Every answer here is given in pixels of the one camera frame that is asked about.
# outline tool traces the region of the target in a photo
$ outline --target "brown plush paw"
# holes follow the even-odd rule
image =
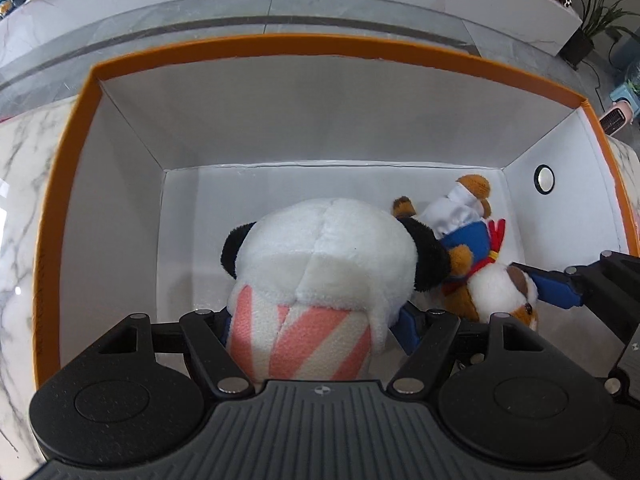
[[[487,199],[481,200],[482,204],[482,218],[489,218],[491,216],[491,205]]]
[[[449,249],[449,259],[451,260],[451,275],[466,276],[471,270],[474,256],[466,245],[458,245]]]
[[[480,317],[466,285],[461,286],[444,298],[444,308],[462,319],[478,322]]]
[[[415,215],[414,205],[411,203],[411,200],[409,200],[408,197],[401,196],[400,198],[396,198],[394,200],[394,206],[391,211],[391,214],[396,218],[414,216]]]
[[[491,193],[489,181],[482,175],[464,175],[458,179],[458,182],[466,187],[469,192],[478,200],[486,200]]]

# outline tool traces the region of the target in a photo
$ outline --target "panda plush toy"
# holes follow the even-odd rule
[[[413,291],[450,271],[427,226],[345,198],[308,200],[234,229],[221,263],[236,279],[226,347],[257,385],[366,377]]]

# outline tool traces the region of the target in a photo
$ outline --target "box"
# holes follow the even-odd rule
[[[540,165],[555,176],[548,194],[535,186]],[[407,195],[422,208],[471,172],[489,179],[494,217],[506,218],[502,261],[562,270],[603,250],[638,254],[593,109],[544,78],[432,46],[324,35],[206,40],[101,63],[44,203],[36,382],[131,312],[169,322],[223,308],[232,279],[220,251],[240,224],[316,197],[388,210]],[[593,349],[587,368],[610,366],[620,343],[582,311],[570,314],[570,341],[554,342],[578,361]],[[542,335],[566,312],[541,310]]]

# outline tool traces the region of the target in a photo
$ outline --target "black plant pot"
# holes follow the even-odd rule
[[[584,35],[581,28],[576,30],[560,49],[560,57],[570,64],[574,70],[578,70],[580,63],[588,53],[593,50],[593,41]]]

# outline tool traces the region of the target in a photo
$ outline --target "gray tile floor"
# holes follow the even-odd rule
[[[437,44],[568,86],[600,113],[614,73],[592,56],[579,70],[529,44],[435,12],[384,0],[177,0],[124,12],[57,38],[0,68],[0,118],[75,95],[96,63],[153,46],[235,34],[353,34]],[[618,137],[640,149],[633,125]]]

